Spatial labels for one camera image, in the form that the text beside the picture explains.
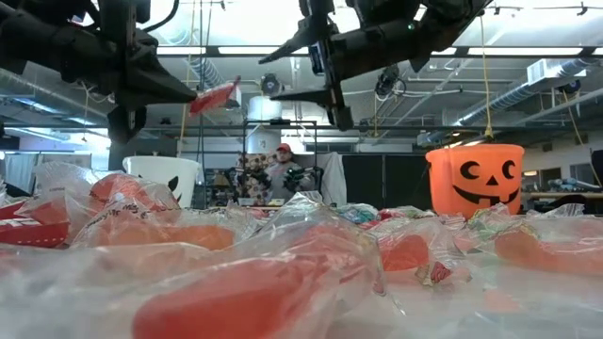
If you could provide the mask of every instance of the jack-o'-lantern bucket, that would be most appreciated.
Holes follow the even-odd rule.
[[[516,145],[475,145],[427,153],[433,209],[438,214],[475,211],[499,202],[519,212],[524,149]]]

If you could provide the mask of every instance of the fluorescent light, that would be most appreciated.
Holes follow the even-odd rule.
[[[421,5],[421,7],[418,9],[418,11],[415,14],[415,20],[421,21],[421,19],[423,19],[423,15],[425,15],[425,7],[423,5]]]
[[[94,122],[86,120],[84,118],[67,118],[67,120],[73,121],[73,122],[77,122],[77,123],[81,123],[81,124],[83,124],[85,126],[87,126],[87,125],[93,125],[94,124]]]
[[[432,52],[434,56],[453,56],[456,53],[456,48],[447,48],[442,52]]]
[[[582,52],[581,48],[576,47],[528,47],[528,48],[509,48],[509,47],[474,47],[469,48],[471,56],[575,56]]]
[[[158,56],[197,56],[205,54],[205,47],[201,46],[160,46],[157,47]]]
[[[42,110],[44,112],[53,113],[53,114],[62,114],[63,113],[57,109],[54,109],[47,105],[42,105],[42,104],[36,103],[35,101],[27,99],[27,98],[11,98],[11,99],[16,102],[19,102],[21,104],[30,105],[30,106],[37,108],[39,110]]]
[[[467,143],[465,144],[465,146],[475,146],[475,145],[479,145],[479,144],[481,144],[481,143],[483,143],[483,141],[481,141],[481,140],[478,140],[478,141],[471,141],[471,142],[467,142]]]
[[[224,46],[218,47],[218,51],[222,55],[269,55],[276,51],[278,47],[245,47],[245,46]],[[293,55],[307,54],[305,48],[293,52]]]

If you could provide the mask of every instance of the plastic candy wrapper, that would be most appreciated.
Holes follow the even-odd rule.
[[[431,218],[435,213],[431,211],[422,211],[413,206],[402,206],[396,208],[386,208],[379,211],[379,219],[387,220],[389,218]]]
[[[580,203],[567,203],[559,208],[546,213],[536,211],[528,211],[526,214],[529,218],[567,218],[567,217],[584,217],[584,205]]]
[[[197,99],[190,103],[189,115],[191,117],[197,117],[209,109],[218,108],[221,105],[226,104],[240,81],[241,77],[238,76],[235,79],[235,82],[220,85],[200,93],[197,96]]]
[[[251,237],[256,229],[253,216],[234,207],[213,211],[152,210],[132,200],[108,205],[84,227],[73,246],[183,242],[223,250]]]
[[[496,236],[494,253],[525,268],[603,276],[603,219],[527,218]]]
[[[337,213],[355,224],[362,224],[377,219],[379,211],[366,203],[352,203],[337,207]]]
[[[475,279],[466,289],[431,295],[408,290],[408,309],[424,308],[420,316],[408,312],[400,329],[387,338],[600,337],[603,282],[598,278],[523,269],[485,253],[468,255],[467,260]]]
[[[388,274],[391,283],[419,282],[433,286],[448,278],[470,280],[466,269],[453,275],[462,266],[464,255],[438,218],[390,218],[369,232],[379,241],[383,269],[401,273],[397,277]]]
[[[61,243],[69,237],[69,234],[72,236],[77,234],[79,229],[97,213],[85,213],[86,210],[82,210],[80,206],[87,205],[92,185],[110,174],[110,172],[93,171],[59,162],[37,166],[34,168],[34,173],[38,194],[24,201],[14,214],[33,218],[42,225],[60,224],[61,230],[66,226],[60,234],[50,238],[60,238]],[[46,239],[46,236],[34,235],[33,238],[22,240],[34,246],[39,246],[38,240],[41,240],[44,247],[53,247],[48,241],[44,241]]]
[[[23,206],[24,202],[17,202],[0,207],[0,243],[54,248],[65,241],[69,229],[65,214],[46,204],[28,218],[17,214]]]
[[[45,339],[325,338],[380,277],[374,239],[334,220],[310,215],[213,254],[161,244],[19,255],[0,277],[0,326]]]
[[[128,174],[95,172],[64,163],[43,164],[36,173],[41,178],[39,194],[16,214],[42,224],[66,224],[68,233],[62,236],[66,243],[110,202],[132,199],[139,208],[149,210],[179,208],[167,186]]]
[[[603,275],[603,219],[582,216],[579,206],[546,214],[510,216],[505,206],[476,212],[467,223],[476,248],[529,269]]]

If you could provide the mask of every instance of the ceiling light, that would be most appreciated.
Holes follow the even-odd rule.
[[[77,123],[81,123],[81,124],[83,124],[85,126],[94,125],[95,124],[94,122],[86,120],[84,118],[67,118],[67,120],[74,121],[74,122],[77,122]]]
[[[478,144],[481,144],[481,143],[483,143],[483,141],[481,141],[481,140],[478,140],[478,141],[471,141],[471,142],[467,142],[467,143],[465,144],[465,146],[475,146],[475,145],[478,145]]]
[[[269,55],[276,51],[278,47],[253,47],[253,46],[223,46],[219,47],[218,51],[222,55]],[[305,55],[308,52],[302,48],[292,53],[293,55]]]
[[[474,47],[469,48],[470,56],[575,56],[582,52],[578,47]]]
[[[421,19],[423,19],[423,15],[425,15],[425,7],[423,5],[421,5],[421,7],[418,9],[418,11],[415,14],[415,20],[421,21]]]
[[[158,56],[197,56],[205,54],[205,47],[201,46],[160,46],[157,47]]]
[[[453,56],[456,53],[456,48],[447,48],[442,52],[432,52],[434,56]]]

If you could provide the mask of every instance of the person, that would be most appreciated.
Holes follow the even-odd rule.
[[[266,174],[270,179],[270,196],[269,201],[273,199],[284,199],[288,202],[295,195],[296,191],[304,191],[313,189],[314,182],[307,177],[299,181],[295,190],[285,187],[285,180],[288,170],[301,170],[302,167],[293,162],[293,153],[291,146],[282,143],[276,149],[276,161],[267,169]]]

